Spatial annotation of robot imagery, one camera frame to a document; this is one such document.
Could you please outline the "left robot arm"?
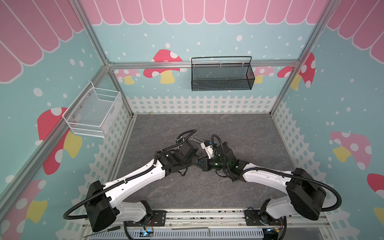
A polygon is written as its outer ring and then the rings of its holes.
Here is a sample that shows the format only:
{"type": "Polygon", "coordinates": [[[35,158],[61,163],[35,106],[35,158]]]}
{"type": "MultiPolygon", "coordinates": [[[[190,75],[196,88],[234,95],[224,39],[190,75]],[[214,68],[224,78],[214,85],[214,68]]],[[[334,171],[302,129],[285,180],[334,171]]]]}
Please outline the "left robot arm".
{"type": "Polygon", "coordinates": [[[154,158],[140,169],[102,184],[92,183],[86,198],[63,214],[65,220],[88,219],[93,232],[107,229],[116,221],[147,224],[153,211],[146,201],[124,200],[150,183],[193,165],[201,145],[189,140],[154,152],[154,158]]]}

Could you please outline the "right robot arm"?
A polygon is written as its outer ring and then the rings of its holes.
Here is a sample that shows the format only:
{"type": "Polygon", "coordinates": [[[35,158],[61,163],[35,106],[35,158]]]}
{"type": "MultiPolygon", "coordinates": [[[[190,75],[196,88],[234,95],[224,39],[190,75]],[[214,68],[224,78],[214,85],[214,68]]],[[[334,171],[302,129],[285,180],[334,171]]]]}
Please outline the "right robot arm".
{"type": "Polygon", "coordinates": [[[277,171],[239,160],[227,143],[218,146],[205,141],[199,151],[202,154],[195,164],[203,171],[222,170],[223,177],[233,182],[257,183],[285,194],[285,197],[263,202],[259,211],[263,221],[290,215],[316,221],[322,212],[336,210],[342,204],[342,197],[334,188],[314,180],[304,169],[277,171]]]}

